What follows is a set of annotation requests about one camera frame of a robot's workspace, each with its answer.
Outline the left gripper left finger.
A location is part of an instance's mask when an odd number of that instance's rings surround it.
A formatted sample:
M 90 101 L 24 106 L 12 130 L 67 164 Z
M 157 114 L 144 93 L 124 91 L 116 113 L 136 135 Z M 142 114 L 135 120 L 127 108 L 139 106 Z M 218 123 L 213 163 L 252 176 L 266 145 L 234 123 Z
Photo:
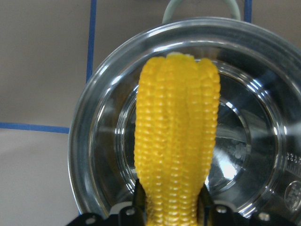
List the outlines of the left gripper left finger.
M 146 205 L 146 194 L 140 180 L 137 179 L 135 182 L 134 195 L 132 200 L 132 210 L 134 211 L 134 225 L 135 226 L 145 226 L 146 216 L 145 216 L 145 205 Z

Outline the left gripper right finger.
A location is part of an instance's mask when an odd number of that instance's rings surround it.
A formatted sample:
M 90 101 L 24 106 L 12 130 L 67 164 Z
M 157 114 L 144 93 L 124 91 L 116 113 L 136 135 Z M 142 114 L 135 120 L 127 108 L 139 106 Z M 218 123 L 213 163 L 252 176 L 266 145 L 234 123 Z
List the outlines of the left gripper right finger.
M 210 209 L 214 202 L 206 185 L 200 190 L 198 195 L 197 223 L 198 226 L 210 226 Z

